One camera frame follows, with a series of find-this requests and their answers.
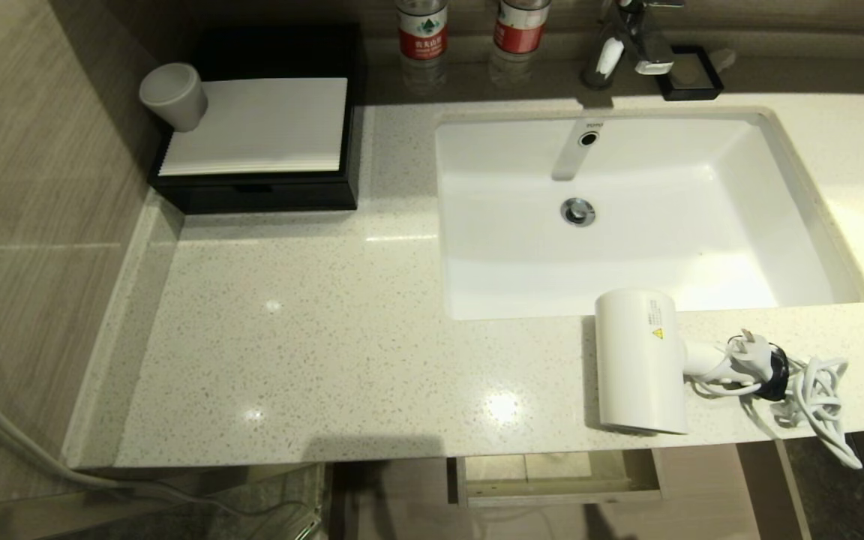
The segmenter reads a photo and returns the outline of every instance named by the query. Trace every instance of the soap dish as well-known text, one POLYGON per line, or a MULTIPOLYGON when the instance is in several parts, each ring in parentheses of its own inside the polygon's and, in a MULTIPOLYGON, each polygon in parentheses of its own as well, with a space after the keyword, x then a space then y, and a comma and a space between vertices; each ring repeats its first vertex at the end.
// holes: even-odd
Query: soap dish
POLYGON ((674 45, 672 53, 672 71, 655 77, 665 101, 716 99, 724 86, 706 50, 697 45, 674 45))

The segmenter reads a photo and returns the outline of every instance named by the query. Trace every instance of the faucet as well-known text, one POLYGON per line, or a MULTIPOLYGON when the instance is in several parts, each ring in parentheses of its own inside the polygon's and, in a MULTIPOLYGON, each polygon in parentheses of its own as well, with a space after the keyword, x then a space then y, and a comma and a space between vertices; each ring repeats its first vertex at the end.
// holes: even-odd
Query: faucet
POLYGON ((602 30, 592 48, 589 64, 582 70, 582 82, 591 89, 611 85, 615 65, 626 49, 642 75, 662 75, 672 69, 674 55, 665 37, 652 21, 652 8, 681 8, 685 0, 604 0, 602 30))

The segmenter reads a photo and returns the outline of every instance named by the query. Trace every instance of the sink basin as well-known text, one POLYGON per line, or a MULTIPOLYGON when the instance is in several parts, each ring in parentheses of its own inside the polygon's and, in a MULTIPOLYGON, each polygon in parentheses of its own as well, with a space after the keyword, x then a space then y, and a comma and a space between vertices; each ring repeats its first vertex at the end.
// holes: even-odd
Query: sink basin
POLYGON ((860 300, 812 179, 762 114, 442 124, 436 154, 454 319, 587 315, 617 287, 680 311, 860 300), (563 167, 571 180, 553 180, 563 167), (591 223, 563 212, 572 198, 591 223))

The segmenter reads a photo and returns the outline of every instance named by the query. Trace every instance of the open drawer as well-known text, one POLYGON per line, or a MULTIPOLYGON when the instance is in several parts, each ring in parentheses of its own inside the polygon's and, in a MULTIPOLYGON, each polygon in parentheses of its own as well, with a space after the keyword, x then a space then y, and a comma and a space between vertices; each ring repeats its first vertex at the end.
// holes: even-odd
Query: open drawer
POLYGON ((459 506, 549 506, 662 499, 651 450, 486 455, 456 459, 459 506))

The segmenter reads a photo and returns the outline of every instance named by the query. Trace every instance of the speckled quartz countertop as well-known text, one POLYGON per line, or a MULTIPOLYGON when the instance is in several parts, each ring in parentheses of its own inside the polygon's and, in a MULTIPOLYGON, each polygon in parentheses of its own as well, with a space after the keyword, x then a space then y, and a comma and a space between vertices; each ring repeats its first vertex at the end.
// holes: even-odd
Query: speckled quartz countertop
MULTIPOLYGON (((358 211, 186 218, 114 465, 570 452, 810 434, 776 427, 765 403, 757 404, 762 430, 737 400, 690 391, 689 435, 590 427, 593 318, 454 321, 443 310, 435 127, 576 116, 574 96, 617 110, 772 110, 864 281, 864 61, 741 64, 724 77, 731 91, 711 103, 665 103, 644 76, 593 94, 569 66, 539 73, 537 86, 551 89, 544 94, 527 89, 506 101, 463 102, 455 90, 441 98, 451 103, 395 105, 373 89, 374 102, 390 105, 370 106, 364 117, 358 211)), ((453 69, 453 81, 462 69, 470 67, 453 69)), ((469 71, 467 85, 482 85, 477 76, 469 71)), ((495 97, 482 92, 472 98, 495 97)), ((679 324, 686 338, 745 327, 797 356, 844 356, 847 428, 864 430, 864 301, 687 312, 679 324)))

